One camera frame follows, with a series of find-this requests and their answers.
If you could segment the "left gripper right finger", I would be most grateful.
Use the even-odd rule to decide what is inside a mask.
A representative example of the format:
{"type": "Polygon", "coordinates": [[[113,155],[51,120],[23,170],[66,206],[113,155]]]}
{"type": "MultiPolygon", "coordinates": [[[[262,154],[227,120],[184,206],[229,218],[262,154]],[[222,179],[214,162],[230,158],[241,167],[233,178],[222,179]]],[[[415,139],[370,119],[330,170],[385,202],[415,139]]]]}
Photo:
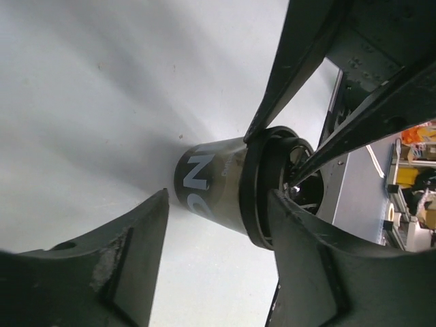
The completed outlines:
{"type": "Polygon", "coordinates": [[[279,282],[269,326],[434,326],[435,251],[381,246],[268,195],[279,282]]]}

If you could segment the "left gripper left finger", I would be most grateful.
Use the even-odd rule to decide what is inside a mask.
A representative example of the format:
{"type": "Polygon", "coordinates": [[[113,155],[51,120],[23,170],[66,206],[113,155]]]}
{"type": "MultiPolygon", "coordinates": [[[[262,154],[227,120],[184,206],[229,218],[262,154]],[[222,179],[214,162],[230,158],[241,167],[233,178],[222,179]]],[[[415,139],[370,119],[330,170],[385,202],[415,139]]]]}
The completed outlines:
{"type": "Polygon", "coordinates": [[[162,189],[49,250],[1,252],[2,326],[148,326],[169,214],[162,189]]]}

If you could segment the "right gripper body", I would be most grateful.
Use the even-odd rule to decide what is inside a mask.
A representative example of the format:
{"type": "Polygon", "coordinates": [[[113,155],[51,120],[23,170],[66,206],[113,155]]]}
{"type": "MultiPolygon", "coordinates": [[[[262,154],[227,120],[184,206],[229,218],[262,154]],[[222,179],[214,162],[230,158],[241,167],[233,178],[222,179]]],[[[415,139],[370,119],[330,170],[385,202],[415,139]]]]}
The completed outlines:
{"type": "Polygon", "coordinates": [[[435,2],[352,1],[326,58],[365,91],[435,53],[435,2]]]}

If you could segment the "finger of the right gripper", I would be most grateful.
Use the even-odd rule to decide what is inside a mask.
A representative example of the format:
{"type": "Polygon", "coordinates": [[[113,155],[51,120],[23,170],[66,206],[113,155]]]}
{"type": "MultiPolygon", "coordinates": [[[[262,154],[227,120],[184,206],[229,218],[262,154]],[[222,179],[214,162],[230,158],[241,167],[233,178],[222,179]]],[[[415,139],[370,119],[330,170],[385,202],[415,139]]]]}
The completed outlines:
{"type": "Polygon", "coordinates": [[[405,70],[370,94],[308,158],[290,185],[301,183],[344,154],[435,118],[435,65],[405,70]]]}
{"type": "Polygon", "coordinates": [[[350,5],[350,1],[288,3],[266,90],[244,142],[252,142],[265,130],[320,66],[350,5]]]}

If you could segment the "translucent dark single cup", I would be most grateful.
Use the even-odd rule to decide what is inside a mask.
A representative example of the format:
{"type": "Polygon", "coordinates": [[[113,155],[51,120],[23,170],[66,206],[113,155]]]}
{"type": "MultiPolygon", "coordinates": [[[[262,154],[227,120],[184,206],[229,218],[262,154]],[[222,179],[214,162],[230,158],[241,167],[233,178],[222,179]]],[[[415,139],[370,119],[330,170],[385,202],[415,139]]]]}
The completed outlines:
{"type": "Polygon", "coordinates": [[[179,202],[196,215],[246,235],[238,195],[246,154],[242,138],[188,149],[174,171],[179,202]]]}

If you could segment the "black cup lid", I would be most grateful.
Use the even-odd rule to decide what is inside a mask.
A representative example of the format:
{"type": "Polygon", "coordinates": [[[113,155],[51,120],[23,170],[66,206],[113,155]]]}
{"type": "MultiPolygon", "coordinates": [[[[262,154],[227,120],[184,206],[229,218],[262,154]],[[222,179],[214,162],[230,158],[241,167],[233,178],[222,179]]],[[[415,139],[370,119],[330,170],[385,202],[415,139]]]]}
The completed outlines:
{"type": "Polygon", "coordinates": [[[267,250],[273,247],[267,211],[269,191],[279,190],[310,213],[318,212],[325,190],[321,171],[294,182],[297,169],[312,154],[311,145],[284,126],[264,130],[247,146],[238,199],[246,234],[254,245],[267,250]]]}

